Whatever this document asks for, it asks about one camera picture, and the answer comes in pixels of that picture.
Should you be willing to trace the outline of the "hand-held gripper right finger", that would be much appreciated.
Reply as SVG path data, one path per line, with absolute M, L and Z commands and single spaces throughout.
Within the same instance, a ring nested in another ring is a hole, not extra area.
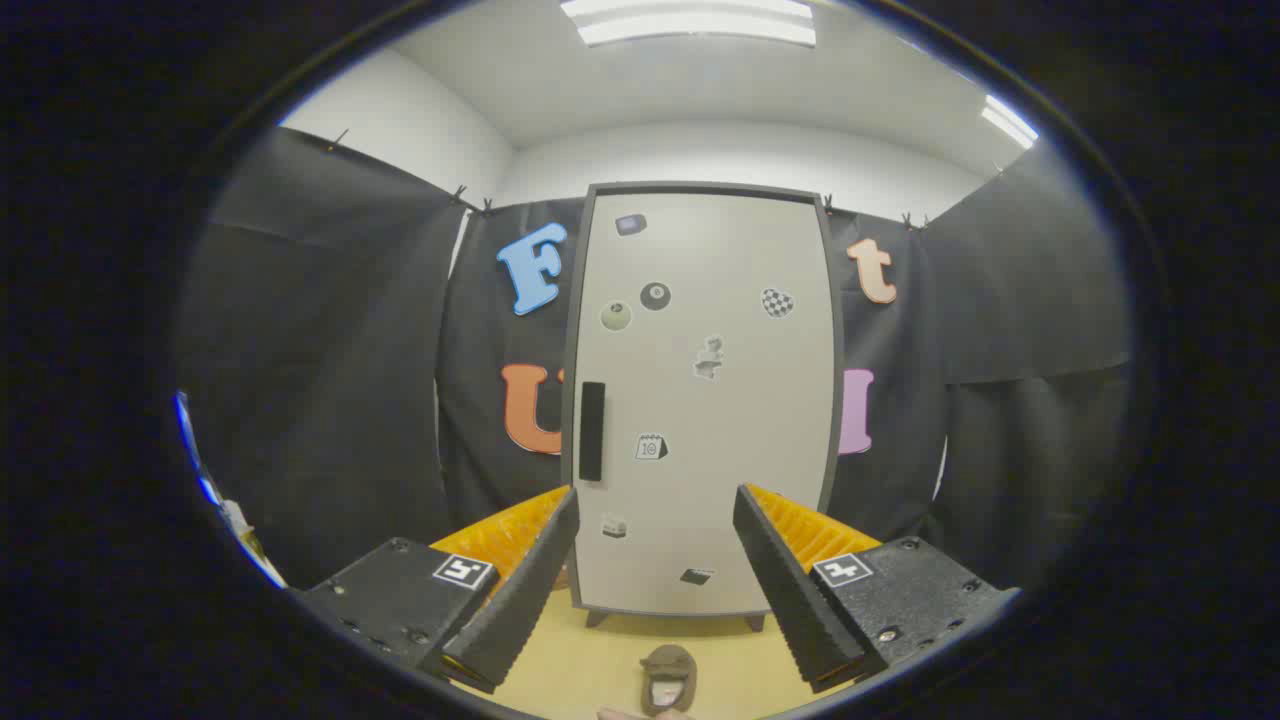
M 918 536 L 879 542 L 754 484 L 736 491 L 733 529 L 801 679 L 818 693 L 942 648 L 1020 594 Z

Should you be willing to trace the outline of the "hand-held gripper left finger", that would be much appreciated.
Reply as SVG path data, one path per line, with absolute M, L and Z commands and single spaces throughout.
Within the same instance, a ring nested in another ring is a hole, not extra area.
M 568 486 L 430 544 L 392 537 L 298 601 L 399 667 L 492 693 L 535 629 L 579 533 Z

